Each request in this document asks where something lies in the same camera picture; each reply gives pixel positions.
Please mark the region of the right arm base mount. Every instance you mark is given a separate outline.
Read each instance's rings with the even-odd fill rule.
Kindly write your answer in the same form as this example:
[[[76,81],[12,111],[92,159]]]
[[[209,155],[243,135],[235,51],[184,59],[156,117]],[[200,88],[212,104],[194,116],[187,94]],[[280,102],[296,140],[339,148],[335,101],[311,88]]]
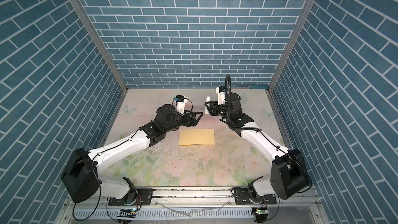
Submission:
[[[277,204],[275,195],[259,196],[252,187],[232,187],[231,194],[236,205],[269,205]]]

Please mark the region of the yellow envelope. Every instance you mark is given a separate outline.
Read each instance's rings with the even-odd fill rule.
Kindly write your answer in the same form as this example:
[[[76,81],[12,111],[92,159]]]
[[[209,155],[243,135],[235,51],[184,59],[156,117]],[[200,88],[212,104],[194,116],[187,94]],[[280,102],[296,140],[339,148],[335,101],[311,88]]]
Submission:
[[[214,129],[181,130],[179,145],[215,145]]]

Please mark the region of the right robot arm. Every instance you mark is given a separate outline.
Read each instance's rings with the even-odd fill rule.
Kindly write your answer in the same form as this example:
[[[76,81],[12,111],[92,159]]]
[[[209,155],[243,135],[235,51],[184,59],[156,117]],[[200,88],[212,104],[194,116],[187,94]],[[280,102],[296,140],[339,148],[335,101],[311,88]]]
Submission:
[[[248,185],[253,200],[272,194],[287,200],[310,189],[313,182],[303,154],[298,149],[289,149],[262,131],[250,116],[243,113],[238,94],[222,92],[219,95],[219,100],[205,102],[209,114],[220,116],[222,122],[249,141],[271,163],[270,176],[259,177]]]

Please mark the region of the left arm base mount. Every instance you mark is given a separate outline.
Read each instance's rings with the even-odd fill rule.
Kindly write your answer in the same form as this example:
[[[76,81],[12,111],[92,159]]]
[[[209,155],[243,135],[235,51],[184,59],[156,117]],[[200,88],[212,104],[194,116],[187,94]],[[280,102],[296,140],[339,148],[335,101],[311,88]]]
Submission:
[[[122,199],[110,198],[108,205],[110,206],[146,206],[152,201],[154,190],[151,188],[138,188],[130,190]]]

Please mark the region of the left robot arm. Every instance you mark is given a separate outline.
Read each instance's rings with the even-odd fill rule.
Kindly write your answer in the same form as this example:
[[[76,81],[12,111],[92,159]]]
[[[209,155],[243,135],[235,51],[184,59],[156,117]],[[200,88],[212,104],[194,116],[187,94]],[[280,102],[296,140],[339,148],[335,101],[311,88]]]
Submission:
[[[133,197],[136,189],[128,178],[112,179],[103,172],[119,160],[154,146],[170,131],[196,126],[203,115],[194,111],[180,113],[173,105],[165,104],[157,109],[154,120],[126,138],[89,151],[84,148],[73,151],[61,173],[61,181],[72,201],[81,203],[93,196]]]

